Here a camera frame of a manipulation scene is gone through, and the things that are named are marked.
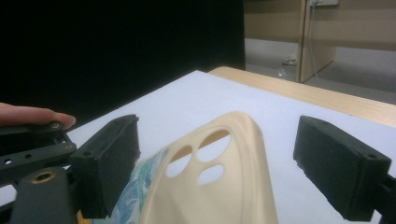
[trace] black backdrop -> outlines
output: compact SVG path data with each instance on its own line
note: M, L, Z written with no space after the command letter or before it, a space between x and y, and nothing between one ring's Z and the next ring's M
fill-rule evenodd
M2 1L0 20L0 102L76 127L193 70L245 68L242 0Z

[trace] patterned fabric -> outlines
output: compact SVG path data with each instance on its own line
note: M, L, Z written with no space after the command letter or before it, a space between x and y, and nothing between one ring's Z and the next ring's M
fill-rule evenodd
M149 191L152 178L167 152L167 149L163 149L151 158L139 161L132 171L131 179L125 186L119 201L113 209L111 217L93 219L92 224L139 223L143 203Z

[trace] hand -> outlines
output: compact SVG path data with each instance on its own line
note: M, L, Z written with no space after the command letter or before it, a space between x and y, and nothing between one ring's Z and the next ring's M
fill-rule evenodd
M74 117L57 113L50 109L0 103L0 127L22 124L47 124L55 120L60 121L65 129L76 123Z

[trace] white table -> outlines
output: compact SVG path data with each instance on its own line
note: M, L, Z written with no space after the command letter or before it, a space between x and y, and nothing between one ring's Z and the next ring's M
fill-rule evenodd
M324 119L396 160L396 128L202 72L188 74L69 133L78 147L114 118L136 114L141 158L225 113L243 111L260 126L279 223L348 223L292 158L301 115ZM396 174L391 166L389 173ZM11 198L3 189L2 201ZM375 214L372 223L378 223Z

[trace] wall outlet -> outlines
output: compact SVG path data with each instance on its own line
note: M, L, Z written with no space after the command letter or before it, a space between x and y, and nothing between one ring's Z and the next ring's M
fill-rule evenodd
M339 4L339 0L311 0L311 6L314 5L315 1L318 1L317 7L321 7L321 6L337 6Z

